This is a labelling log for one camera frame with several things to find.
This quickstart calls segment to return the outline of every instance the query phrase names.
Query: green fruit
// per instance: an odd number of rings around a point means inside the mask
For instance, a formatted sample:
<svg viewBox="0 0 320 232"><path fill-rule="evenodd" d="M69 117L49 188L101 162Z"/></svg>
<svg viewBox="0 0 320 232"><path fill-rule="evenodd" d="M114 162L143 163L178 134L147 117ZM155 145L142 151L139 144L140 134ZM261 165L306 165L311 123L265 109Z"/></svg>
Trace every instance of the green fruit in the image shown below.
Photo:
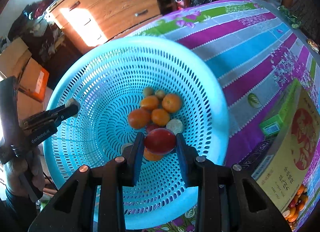
<svg viewBox="0 0 320 232"><path fill-rule="evenodd" d="M153 95L153 92L154 92L154 90L152 87L145 87L142 91L142 94L144 97L147 97L147 96Z"/></svg>
<svg viewBox="0 0 320 232"><path fill-rule="evenodd" d="M165 97L166 93L163 90L157 90L155 96L161 101Z"/></svg>

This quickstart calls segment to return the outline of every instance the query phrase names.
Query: colander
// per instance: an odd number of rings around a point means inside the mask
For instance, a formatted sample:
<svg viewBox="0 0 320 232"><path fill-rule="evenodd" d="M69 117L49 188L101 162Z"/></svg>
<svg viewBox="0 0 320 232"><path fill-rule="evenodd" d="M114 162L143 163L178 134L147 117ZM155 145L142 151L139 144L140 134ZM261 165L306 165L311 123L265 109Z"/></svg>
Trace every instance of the colander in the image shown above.
<svg viewBox="0 0 320 232"><path fill-rule="evenodd" d="M208 66L189 49L156 37L131 37L108 42L79 59L62 77L48 109L73 97L81 104L77 118L62 122L44 142L45 159L57 187L78 169L104 165L121 155L138 131L127 122L139 108L142 90L151 86L183 98L171 119L184 124L186 143L215 164L224 162L228 144L228 110L220 85ZM143 229L169 222L197 202L196 187L186 188L176 154L158 162L143 160L133 188L124 187L127 229ZM95 220L98 218L98 188Z"/></svg>

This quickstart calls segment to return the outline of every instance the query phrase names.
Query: metal screw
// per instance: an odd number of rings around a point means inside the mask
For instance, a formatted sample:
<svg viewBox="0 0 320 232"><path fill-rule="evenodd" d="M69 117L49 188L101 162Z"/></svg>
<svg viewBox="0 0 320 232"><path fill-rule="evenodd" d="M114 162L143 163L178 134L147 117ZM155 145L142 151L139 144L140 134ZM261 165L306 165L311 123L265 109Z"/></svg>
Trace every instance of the metal screw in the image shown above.
<svg viewBox="0 0 320 232"><path fill-rule="evenodd" d="M205 162L205 157L204 156L197 156L196 157L196 161L198 163L204 163Z"/></svg>
<svg viewBox="0 0 320 232"><path fill-rule="evenodd" d="M82 166L80 166L80 168L79 168L79 171L80 171L80 172L86 172L87 170L89 170L89 167L88 167L87 165L82 165Z"/></svg>
<svg viewBox="0 0 320 232"><path fill-rule="evenodd" d="M234 169L235 171L241 171L242 167L239 164L235 164L234 166L232 166L232 169Z"/></svg>
<svg viewBox="0 0 320 232"><path fill-rule="evenodd" d="M118 156L118 157L115 159L115 161L116 161L117 163L122 163L122 162L124 162L124 157L123 157L123 156Z"/></svg>

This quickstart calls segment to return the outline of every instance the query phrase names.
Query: white round slice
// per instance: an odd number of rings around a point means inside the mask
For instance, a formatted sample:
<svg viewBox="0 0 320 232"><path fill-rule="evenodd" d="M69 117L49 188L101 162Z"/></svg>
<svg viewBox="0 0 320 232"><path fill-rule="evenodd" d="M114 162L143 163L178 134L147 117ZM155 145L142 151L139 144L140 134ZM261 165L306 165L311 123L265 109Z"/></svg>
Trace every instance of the white round slice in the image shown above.
<svg viewBox="0 0 320 232"><path fill-rule="evenodd" d="M167 123L166 128L177 135L183 132L183 123L179 119L172 119Z"/></svg>

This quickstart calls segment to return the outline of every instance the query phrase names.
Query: person's arm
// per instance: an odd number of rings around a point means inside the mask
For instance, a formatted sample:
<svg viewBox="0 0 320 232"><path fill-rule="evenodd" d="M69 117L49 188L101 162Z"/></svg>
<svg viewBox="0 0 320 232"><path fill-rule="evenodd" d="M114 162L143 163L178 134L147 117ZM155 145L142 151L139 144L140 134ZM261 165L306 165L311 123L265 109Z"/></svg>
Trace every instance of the person's arm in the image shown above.
<svg viewBox="0 0 320 232"><path fill-rule="evenodd" d="M40 151L36 148L31 172L34 176L32 183L42 191L44 188L44 176L39 154ZM19 175L23 174L27 169L27 161L23 158L15 158L4 165L7 186L6 211L22 231L28 231L29 226L37 216L36 204L29 199L27 191L19 180Z"/></svg>

